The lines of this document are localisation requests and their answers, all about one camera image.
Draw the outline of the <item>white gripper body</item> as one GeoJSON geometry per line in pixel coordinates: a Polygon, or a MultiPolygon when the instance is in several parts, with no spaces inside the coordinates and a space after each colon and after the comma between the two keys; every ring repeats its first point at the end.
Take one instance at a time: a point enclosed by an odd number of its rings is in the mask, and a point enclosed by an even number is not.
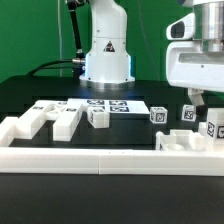
{"type": "Polygon", "coordinates": [[[167,81],[171,86],[224,92],[224,52],[203,52],[202,41],[193,39],[195,32],[194,13],[167,27],[167,81]]]}

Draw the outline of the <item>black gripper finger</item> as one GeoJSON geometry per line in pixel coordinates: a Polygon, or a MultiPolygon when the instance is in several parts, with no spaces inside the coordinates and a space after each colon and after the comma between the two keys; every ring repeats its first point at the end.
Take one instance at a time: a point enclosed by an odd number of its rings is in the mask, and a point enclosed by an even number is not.
{"type": "Polygon", "coordinates": [[[203,93],[204,91],[200,89],[194,89],[194,88],[188,89],[188,97],[194,106],[201,106],[204,104],[204,101],[202,98],[203,93]]]}

